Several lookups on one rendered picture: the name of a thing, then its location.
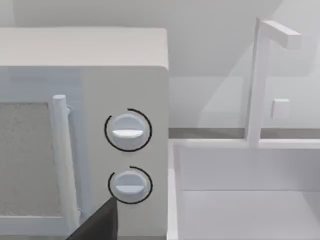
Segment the microwave door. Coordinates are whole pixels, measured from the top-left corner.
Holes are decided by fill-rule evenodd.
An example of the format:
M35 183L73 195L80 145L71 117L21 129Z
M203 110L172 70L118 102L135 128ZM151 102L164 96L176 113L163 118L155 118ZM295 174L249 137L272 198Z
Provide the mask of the microwave door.
M66 96L72 146L81 87L81 71L74 67L0 67L0 239L69 235L53 96Z

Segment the pale microwave oven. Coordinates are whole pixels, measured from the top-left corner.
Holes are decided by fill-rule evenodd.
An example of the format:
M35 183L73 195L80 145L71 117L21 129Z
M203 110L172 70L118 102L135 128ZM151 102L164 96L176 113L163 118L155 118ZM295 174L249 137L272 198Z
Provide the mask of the pale microwave oven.
M82 100L71 119L80 226L114 197L118 209L117 240L167 240L169 56L166 30L0 27L1 67L66 67L81 71ZM119 148L108 136L112 119L122 114L134 114L144 121L146 132L139 148ZM122 201L113 193L115 176L125 171L140 173L147 180L146 193L138 201ZM66 240L70 235L5 235L0 240Z

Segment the white sink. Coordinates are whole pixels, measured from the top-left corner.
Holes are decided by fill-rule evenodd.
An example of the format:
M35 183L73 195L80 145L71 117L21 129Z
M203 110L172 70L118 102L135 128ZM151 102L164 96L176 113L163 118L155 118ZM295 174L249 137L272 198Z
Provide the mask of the white sink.
M320 240L320 140L171 139L170 240Z

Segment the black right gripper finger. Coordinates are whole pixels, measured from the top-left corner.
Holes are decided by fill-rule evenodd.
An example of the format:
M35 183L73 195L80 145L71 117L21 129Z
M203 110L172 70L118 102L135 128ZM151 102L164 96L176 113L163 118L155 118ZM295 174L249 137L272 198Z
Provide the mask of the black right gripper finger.
M66 240L118 240L118 202L111 197Z

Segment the white microwave knob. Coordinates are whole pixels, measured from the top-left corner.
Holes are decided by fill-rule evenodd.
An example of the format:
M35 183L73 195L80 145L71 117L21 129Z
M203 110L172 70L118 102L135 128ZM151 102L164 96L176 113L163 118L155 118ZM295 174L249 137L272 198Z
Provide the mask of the white microwave knob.
M112 192L124 202L139 201L147 192L146 178L132 170L117 174L112 182Z
M145 122L133 113L116 116L108 126L108 136L117 147L124 150L139 148L145 133Z

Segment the tall white tap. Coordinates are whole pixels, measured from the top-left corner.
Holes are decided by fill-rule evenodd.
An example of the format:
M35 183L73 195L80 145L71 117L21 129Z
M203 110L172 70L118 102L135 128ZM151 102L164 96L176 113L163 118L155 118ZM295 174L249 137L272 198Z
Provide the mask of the tall white tap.
M261 140L271 42L286 50L299 50L302 35L274 20L256 19L245 128L245 139L250 148L258 148Z

